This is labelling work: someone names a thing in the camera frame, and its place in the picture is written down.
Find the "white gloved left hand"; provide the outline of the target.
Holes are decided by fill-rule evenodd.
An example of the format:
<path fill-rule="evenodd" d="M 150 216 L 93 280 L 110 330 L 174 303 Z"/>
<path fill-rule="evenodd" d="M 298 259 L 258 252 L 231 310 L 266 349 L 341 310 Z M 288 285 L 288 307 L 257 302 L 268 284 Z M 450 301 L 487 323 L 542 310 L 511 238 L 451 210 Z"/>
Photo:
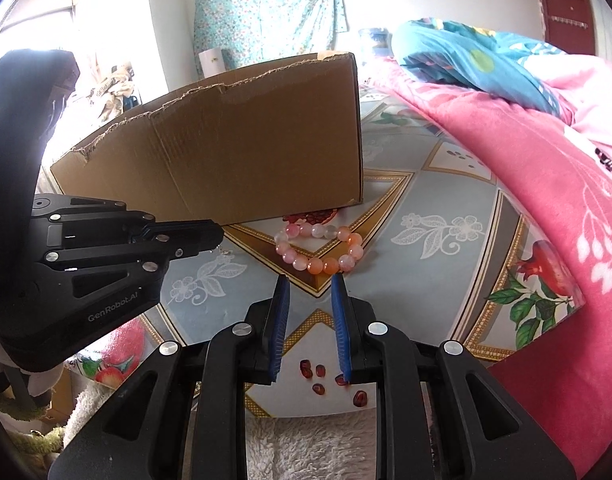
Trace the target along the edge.
<path fill-rule="evenodd" d="M 44 372 L 35 373 L 23 370 L 12 361 L 6 350 L 4 350 L 0 344 L 0 373 L 3 373 L 5 370 L 20 372 L 24 378 L 28 379 L 27 391 L 30 396 L 40 396 L 54 387 L 61 378 L 63 369 L 64 364 L 59 363 L 57 366 L 50 368 L 50 370 L 45 370 Z"/>

